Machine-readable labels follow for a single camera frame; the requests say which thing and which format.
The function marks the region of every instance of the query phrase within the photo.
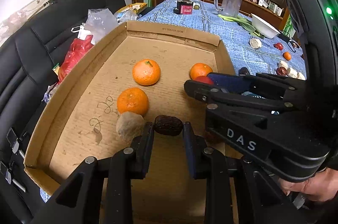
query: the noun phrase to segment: mandarin orange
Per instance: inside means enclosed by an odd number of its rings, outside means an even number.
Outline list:
[[[290,61],[291,60],[291,54],[289,52],[283,53],[283,56],[286,60]]]
[[[151,59],[143,59],[137,62],[132,69],[132,77],[136,83],[142,86],[155,84],[161,76],[159,65]]]
[[[190,70],[190,77],[192,80],[195,80],[198,76],[207,76],[209,73],[212,73],[212,68],[210,68],[207,64],[196,63]]]
[[[149,100],[146,93],[136,87],[124,90],[117,98],[117,110],[119,113],[130,111],[145,115],[149,109]]]

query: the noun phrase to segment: green vegetable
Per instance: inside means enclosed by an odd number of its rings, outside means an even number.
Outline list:
[[[219,14],[218,16],[225,21],[237,22],[237,24],[241,25],[245,30],[247,30],[254,37],[260,37],[260,38],[265,37],[264,35],[260,34],[256,30],[256,28],[251,24],[251,21],[246,19],[245,17],[237,16],[237,18],[235,18],[235,17],[230,17],[230,16],[224,16],[221,14]]]

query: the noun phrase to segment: black couch cushion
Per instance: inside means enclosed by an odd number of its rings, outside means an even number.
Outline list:
[[[25,223],[39,209],[41,200],[38,187],[23,172],[22,159],[11,152],[8,130],[12,127],[19,136],[28,132],[23,145],[26,150],[44,108],[44,93],[57,81],[52,68],[62,64],[77,37],[71,28],[87,20],[88,9],[109,8],[115,13],[124,6],[124,0],[55,0],[0,47],[0,160],[7,164],[15,161],[14,177],[28,189],[26,193],[16,191],[0,176],[0,194]]]

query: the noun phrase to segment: cardboard tray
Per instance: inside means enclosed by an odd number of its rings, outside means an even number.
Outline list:
[[[132,78],[133,65],[144,58],[161,68],[153,86],[140,86]],[[214,72],[234,74],[219,36],[170,24],[121,24],[90,49],[47,104],[29,142],[25,172],[52,195],[87,156],[107,158],[129,146],[115,131],[116,100],[129,87],[148,95],[147,121],[173,115],[190,121],[195,134],[202,135],[205,104],[188,97],[183,88],[198,62]],[[224,152],[224,144],[218,148]],[[205,194],[206,181],[189,177],[182,135],[156,133],[149,172],[144,180],[132,181],[134,218],[202,222]]]

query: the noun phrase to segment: glass pitcher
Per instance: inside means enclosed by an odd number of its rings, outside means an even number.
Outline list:
[[[223,0],[222,6],[218,6],[218,0],[214,0],[216,10],[219,14],[230,17],[237,17],[242,0]]]

